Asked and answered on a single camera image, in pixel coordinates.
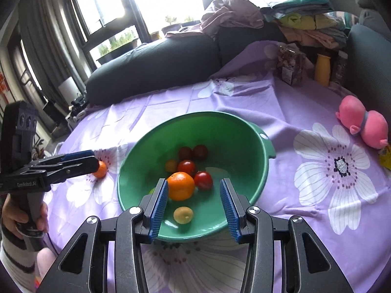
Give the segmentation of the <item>striped left sleeve forearm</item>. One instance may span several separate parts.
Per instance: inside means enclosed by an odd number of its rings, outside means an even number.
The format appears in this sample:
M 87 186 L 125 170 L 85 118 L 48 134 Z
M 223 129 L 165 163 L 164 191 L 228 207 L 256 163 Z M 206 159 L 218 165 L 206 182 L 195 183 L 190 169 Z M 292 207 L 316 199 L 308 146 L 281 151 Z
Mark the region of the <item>striped left sleeve forearm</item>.
M 1 226 L 1 262 L 22 292 L 36 292 L 36 253 L 26 248 L 5 226 Z

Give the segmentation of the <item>person's left hand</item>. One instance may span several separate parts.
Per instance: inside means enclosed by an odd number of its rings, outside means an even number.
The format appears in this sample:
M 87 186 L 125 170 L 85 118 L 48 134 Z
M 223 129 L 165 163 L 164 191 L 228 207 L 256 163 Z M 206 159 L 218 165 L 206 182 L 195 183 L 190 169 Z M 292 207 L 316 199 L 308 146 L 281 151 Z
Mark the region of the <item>person's left hand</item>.
M 18 232 L 16 223 L 25 224 L 29 221 L 27 213 L 21 210 L 12 200 L 10 194 L 7 195 L 2 209 L 3 225 L 16 237 L 22 239 Z M 43 202 L 40 206 L 40 217 L 36 221 L 36 226 L 40 231 L 48 233 L 48 206 Z

